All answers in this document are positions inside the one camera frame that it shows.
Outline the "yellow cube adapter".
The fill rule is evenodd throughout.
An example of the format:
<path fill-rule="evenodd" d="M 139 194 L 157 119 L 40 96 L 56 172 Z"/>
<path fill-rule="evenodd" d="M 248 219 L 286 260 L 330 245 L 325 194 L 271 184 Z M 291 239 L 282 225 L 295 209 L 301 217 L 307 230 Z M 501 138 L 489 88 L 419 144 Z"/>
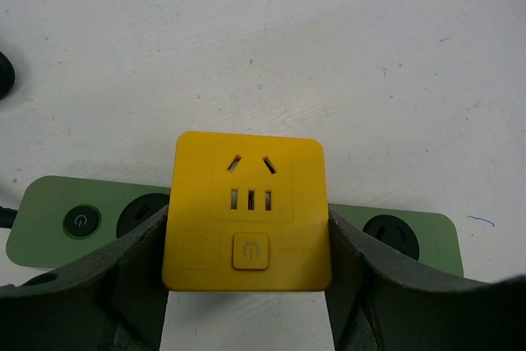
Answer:
<path fill-rule="evenodd" d="M 332 280 L 318 141 L 185 132 L 177 141 L 162 280 L 172 291 L 317 292 Z"/>

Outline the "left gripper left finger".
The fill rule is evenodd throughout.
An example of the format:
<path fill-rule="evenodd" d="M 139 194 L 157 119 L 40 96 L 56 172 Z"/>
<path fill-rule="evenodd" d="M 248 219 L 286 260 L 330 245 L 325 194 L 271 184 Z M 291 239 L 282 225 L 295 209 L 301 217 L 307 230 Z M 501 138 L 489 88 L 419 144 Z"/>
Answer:
<path fill-rule="evenodd" d="M 3 350 L 157 350 L 168 209 L 94 252 L 1 288 Z"/>

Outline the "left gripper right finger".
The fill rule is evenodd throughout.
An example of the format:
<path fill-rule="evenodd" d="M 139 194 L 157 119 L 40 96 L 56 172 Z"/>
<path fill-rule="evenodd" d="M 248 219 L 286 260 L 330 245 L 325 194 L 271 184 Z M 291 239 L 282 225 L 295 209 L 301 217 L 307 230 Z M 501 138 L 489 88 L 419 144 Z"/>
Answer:
<path fill-rule="evenodd" d="M 522 350 L 525 278 L 467 279 L 444 215 L 329 209 L 325 291 L 338 350 Z"/>

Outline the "green power strip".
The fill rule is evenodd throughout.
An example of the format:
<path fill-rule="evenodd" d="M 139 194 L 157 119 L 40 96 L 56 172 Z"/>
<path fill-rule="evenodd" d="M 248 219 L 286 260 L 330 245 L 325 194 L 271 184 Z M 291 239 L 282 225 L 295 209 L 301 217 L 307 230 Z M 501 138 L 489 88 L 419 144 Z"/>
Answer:
<path fill-rule="evenodd" d="M 57 268 L 132 231 L 165 207 L 170 190 L 124 182 L 45 176 L 8 210 L 6 252 L 20 266 Z M 424 265 L 464 273 L 453 222 L 444 215 L 331 203 L 357 229 Z"/>

